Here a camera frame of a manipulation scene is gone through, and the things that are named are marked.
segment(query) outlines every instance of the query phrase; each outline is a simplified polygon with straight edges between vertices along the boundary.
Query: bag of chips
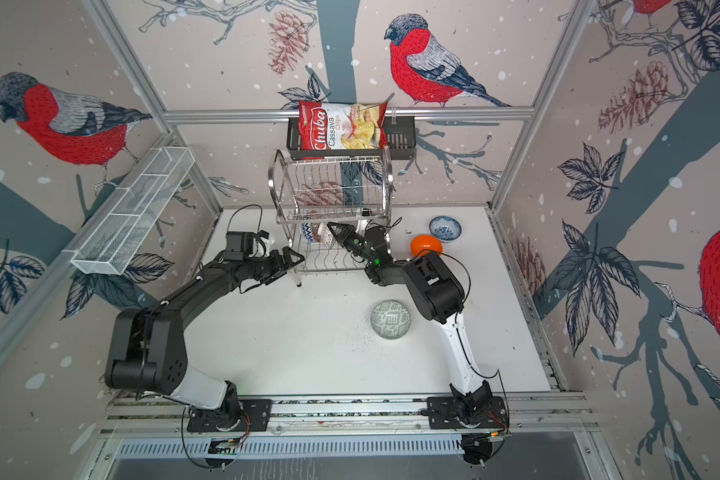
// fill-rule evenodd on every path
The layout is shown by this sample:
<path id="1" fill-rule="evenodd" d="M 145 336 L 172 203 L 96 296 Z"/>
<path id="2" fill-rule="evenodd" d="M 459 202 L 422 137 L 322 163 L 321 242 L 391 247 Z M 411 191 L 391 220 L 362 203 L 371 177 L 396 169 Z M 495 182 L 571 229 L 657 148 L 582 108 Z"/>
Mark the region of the bag of chips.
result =
<path id="1" fill-rule="evenodd" d="M 384 148 L 382 124 L 387 104 L 298 102 L 302 150 L 364 150 Z"/>

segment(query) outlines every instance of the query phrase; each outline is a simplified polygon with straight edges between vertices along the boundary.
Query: black plastic tray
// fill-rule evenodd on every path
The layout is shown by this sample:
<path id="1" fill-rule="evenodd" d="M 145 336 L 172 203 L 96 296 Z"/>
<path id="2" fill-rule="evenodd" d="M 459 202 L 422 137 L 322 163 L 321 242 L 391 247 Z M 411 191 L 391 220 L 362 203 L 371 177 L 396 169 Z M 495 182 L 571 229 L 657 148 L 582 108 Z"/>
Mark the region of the black plastic tray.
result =
<path id="1" fill-rule="evenodd" d="M 387 117 L 382 125 L 387 135 L 389 144 L 389 156 L 392 160 L 410 160 L 416 155 L 416 133 L 413 117 L 397 117 L 394 124 Z M 288 120 L 288 151 L 291 158 L 300 160 L 303 158 L 322 157 L 360 157 L 360 156 L 381 156 L 382 149 L 368 148 L 363 150 L 302 150 L 302 136 L 298 132 L 298 119 Z"/>

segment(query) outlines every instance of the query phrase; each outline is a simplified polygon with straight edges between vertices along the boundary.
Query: gray patterned bowl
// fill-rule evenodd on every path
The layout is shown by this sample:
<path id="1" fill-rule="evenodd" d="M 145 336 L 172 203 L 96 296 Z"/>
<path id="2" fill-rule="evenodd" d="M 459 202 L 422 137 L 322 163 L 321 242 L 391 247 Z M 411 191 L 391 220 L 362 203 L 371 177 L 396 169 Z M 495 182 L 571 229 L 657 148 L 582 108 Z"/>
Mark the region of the gray patterned bowl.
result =
<path id="1" fill-rule="evenodd" d="M 451 242 L 461 235 L 461 225 L 450 216 L 436 216 L 429 222 L 429 231 L 441 242 Z"/>
<path id="2" fill-rule="evenodd" d="M 396 340 L 411 328 L 411 314 L 402 303 L 386 300 L 373 308 L 371 326 L 381 338 Z"/>

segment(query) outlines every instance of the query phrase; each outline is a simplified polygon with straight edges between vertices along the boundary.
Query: black mounting plate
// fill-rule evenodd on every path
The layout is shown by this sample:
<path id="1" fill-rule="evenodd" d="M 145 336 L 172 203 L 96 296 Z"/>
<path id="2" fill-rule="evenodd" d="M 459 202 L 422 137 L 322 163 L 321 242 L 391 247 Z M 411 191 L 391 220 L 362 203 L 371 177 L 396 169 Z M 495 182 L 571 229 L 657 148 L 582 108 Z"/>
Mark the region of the black mounting plate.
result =
<path id="1" fill-rule="evenodd" d="M 454 408 L 454 398 L 452 396 L 427 397 L 427 411 L 429 427 L 433 430 L 464 428 L 456 419 L 456 409 Z M 504 399 L 499 396 L 490 398 L 488 408 L 478 420 L 477 428 L 504 430 L 504 427 L 496 419 L 505 425 L 509 425 L 509 413 L 504 406 Z"/>
<path id="2" fill-rule="evenodd" d="M 272 400 L 260 398 L 257 400 L 240 400 L 242 413 L 247 413 L 251 419 L 251 432 L 266 432 L 269 423 L 269 413 L 272 409 Z M 218 425 L 227 423 L 227 417 L 213 410 L 190 409 L 190 420 L 186 424 L 189 433 L 219 433 Z M 242 418 L 230 432 L 244 432 L 246 422 Z"/>

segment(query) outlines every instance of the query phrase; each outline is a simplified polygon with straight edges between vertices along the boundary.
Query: white table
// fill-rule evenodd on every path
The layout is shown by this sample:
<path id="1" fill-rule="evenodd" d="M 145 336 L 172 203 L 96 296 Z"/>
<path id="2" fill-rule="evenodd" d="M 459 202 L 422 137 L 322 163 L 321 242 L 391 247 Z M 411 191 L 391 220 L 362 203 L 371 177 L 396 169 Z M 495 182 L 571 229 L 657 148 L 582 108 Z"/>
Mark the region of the white table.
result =
<path id="1" fill-rule="evenodd" d="M 223 212 L 203 262 L 224 248 Z M 450 215 L 464 232 L 445 245 L 470 270 L 471 293 L 464 308 L 466 331 L 484 375 L 501 368 L 508 392 L 546 392 L 549 383 L 520 311 L 514 289 L 481 207 L 394 208 L 403 217 L 391 232 L 392 254 L 409 257 L 411 239 L 428 233 L 434 216 Z M 257 208 L 241 211 L 231 230 L 256 231 Z M 264 210 L 262 228 L 285 244 L 274 210 Z M 464 288 L 464 271 L 444 261 Z M 194 367 L 238 385 L 242 395 L 326 395 L 448 392 L 448 364 L 436 325 L 416 310 L 404 285 L 373 285 L 363 272 L 301 276 L 221 298 L 185 331 Z M 370 326 L 371 309 L 383 300 L 403 303 L 412 315 L 410 331 L 384 340 Z M 500 392 L 498 378 L 490 381 Z"/>

